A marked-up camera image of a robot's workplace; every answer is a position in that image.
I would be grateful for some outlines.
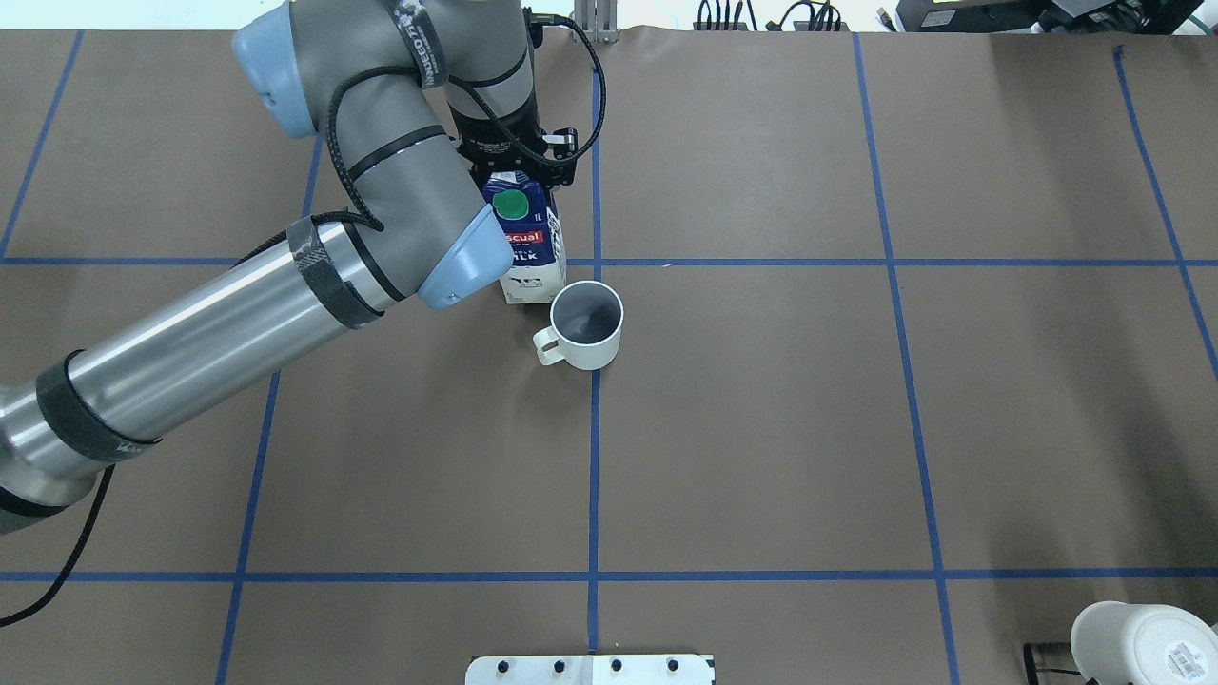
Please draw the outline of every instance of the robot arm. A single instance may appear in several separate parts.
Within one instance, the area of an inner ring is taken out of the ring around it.
[[[0,388],[0,534],[397,301],[418,293],[441,310],[502,275],[512,250],[474,180],[498,166],[570,183],[577,156],[574,130],[548,137],[537,122],[540,28],[526,16],[518,0],[294,0],[238,32],[280,127],[326,132],[356,212],[292,223],[162,311]],[[431,87],[446,88],[474,180],[423,96]]]

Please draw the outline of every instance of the green bottle cap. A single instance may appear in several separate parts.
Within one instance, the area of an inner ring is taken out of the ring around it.
[[[529,215],[529,196],[515,189],[503,190],[491,197],[491,206],[508,221],[520,219]]]

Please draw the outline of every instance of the white cylinder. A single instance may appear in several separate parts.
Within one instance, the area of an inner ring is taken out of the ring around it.
[[[1091,605],[1069,646],[1083,678],[1100,685],[1218,685],[1218,635],[1177,607]]]

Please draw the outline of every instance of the light blue cap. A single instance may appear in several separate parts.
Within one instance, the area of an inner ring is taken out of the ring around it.
[[[279,128],[292,138],[314,132],[296,65],[287,2],[238,30],[233,37],[233,54]]]
[[[512,257],[499,219],[486,205],[431,269],[419,297],[432,310],[451,307],[508,273]]]

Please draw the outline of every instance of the black band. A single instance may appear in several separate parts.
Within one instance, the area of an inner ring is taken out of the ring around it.
[[[492,85],[498,85],[498,84],[503,83],[504,80],[508,80],[509,78],[516,76],[516,72],[520,71],[520,67],[525,66],[525,59],[526,57],[529,57],[529,51],[527,50],[525,50],[524,52],[521,52],[520,54],[520,59],[516,60],[516,63],[512,65],[512,68],[508,69],[508,71],[505,71],[505,72],[503,72],[502,74],[499,74],[499,76],[497,76],[495,78],[488,78],[486,80],[464,80],[464,83],[465,83],[465,85],[469,85],[469,87],[473,87],[473,88],[490,88]]]
[[[29,500],[23,500],[4,488],[0,488],[0,509],[9,513],[15,513],[26,518],[46,518],[49,516],[55,516],[66,508],[67,507],[48,507],[46,505],[35,505]]]
[[[287,249],[296,261],[309,290],[322,302],[325,311],[342,325],[358,330],[379,319],[384,312],[368,306],[351,282],[343,280],[334,266],[330,254],[317,234],[312,217],[304,217],[287,227]]]
[[[406,300],[406,295],[402,295],[402,291],[393,286],[393,282],[385,275],[385,269],[380,268],[380,264],[373,258],[373,254],[368,251],[368,244],[364,243],[364,236],[359,235],[359,229],[350,224],[342,225],[347,228],[347,238],[351,239],[351,245],[354,246],[359,258],[363,260],[364,266],[368,267],[368,271],[376,279],[376,284],[381,286],[381,290],[392,297],[395,302]]]
[[[419,88],[425,90],[443,85],[448,80],[448,66],[426,7],[418,5],[415,0],[381,0],[381,5],[402,34],[406,49],[414,57],[414,66],[419,69]]]
[[[410,133],[407,133],[406,135],[402,135],[373,150],[371,152],[365,155],[363,160],[359,160],[358,162],[352,165],[351,168],[347,171],[347,173],[351,174],[351,180],[356,180],[357,178],[363,176],[365,171],[375,167],[376,165],[392,157],[393,155],[397,155],[398,152],[406,150],[410,145],[423,143],[424,140],[429,138],[435,138],[437,135],[445,135],[445,127],[435,124],[435,126],[423,127],[417,130],[412,130]]]
[[[136,440],[106,425],[68,378],[68,362],[84,350],[63,358],[63,363],[43,372],[34,383],[38,408],[51,431],[79,455],[102,463],[117,463],[144,452],[161,440]]]

